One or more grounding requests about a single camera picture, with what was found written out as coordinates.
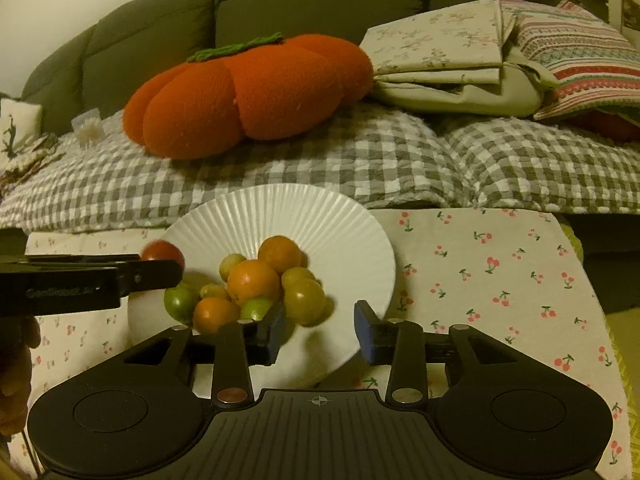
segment sofa backrest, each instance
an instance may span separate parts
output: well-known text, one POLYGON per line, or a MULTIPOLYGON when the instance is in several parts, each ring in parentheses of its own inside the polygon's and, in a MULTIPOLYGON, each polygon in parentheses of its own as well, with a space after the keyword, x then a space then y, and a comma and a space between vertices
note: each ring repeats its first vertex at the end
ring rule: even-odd
POLYGON ((273 32, 319 32, 360 43, 374 25, 468 1, 133 0, 45 59, 22 98, 43 105, 43 131, 64 134, 76 115, 91 108, 102 117, 115 113, 146 80, 203 48, 273 32))

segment gingham quilt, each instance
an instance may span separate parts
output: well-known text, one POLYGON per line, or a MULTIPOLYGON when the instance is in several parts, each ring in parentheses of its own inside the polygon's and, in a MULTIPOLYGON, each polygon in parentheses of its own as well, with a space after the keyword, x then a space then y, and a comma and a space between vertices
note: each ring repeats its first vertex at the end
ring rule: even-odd
POLYGON ((274 182, 335 189, 369 208, 640 213, 637 147, 513 118, 431 119, 360 103, 303 136, 177 162, 130 142, 117 113, 103 122, 109 135, 96 148, 82 151, 66 136, 66 155, 0 204, 0 227, 166 226, 220 194, 274 182))

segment sofa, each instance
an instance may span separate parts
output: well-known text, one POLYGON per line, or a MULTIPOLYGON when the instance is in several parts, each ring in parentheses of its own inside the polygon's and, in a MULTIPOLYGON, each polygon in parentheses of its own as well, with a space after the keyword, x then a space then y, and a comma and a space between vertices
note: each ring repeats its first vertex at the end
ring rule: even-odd
MULTIPOLYGON (((468 1, 473 0, 134 0, 47 57, 28 78, 22 100, 41 104, 43 131, 63 136, 73 117, 91 108, 103 118, 116 114, 143 82, 200 49, 274 31, 285 37, 318 32, 359 43, 374 25, 468 1)), ((613 212, 567 215, 606 311, 629 308, 640 298, 631 285, 640 271, 640 216, 613 212)))

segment paper plate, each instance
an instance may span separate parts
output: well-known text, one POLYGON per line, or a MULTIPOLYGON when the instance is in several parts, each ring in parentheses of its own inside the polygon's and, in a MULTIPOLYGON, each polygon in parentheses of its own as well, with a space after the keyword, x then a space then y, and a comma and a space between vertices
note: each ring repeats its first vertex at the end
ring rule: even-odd
MULTIPOLYGON (((396 280, 393 249, 376 219, 351 198, 316 186, 269 184, 220 196, 180 218, 162 238, 184 253, 187 280, 223 283, 218 266, 225 256, 255 258, 274 235, 291 238, 304 251, 334 310, 318 326, 296 326, 276 364, 251 367, 256 395, 262 388, 311 386, 347 362, 358 351, 354 303, 367 300, 383 317, 396 280)), ((176 325, 162 294, 129 298, 134 344, 176 325)), ((199 396, 210 396, 210 370, 200 367, 196 374, 199 396)))

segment human hand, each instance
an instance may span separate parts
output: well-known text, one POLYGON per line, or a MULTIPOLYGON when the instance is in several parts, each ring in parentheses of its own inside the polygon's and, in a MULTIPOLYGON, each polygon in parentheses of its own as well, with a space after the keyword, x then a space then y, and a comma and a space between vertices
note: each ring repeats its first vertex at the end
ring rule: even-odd
POLYGON ((0 433, 20 433, 27 421, 31 395, 31 351, 40 344, 40 326, 34 317, 20 320, 20 343, 0 356, 0 433))

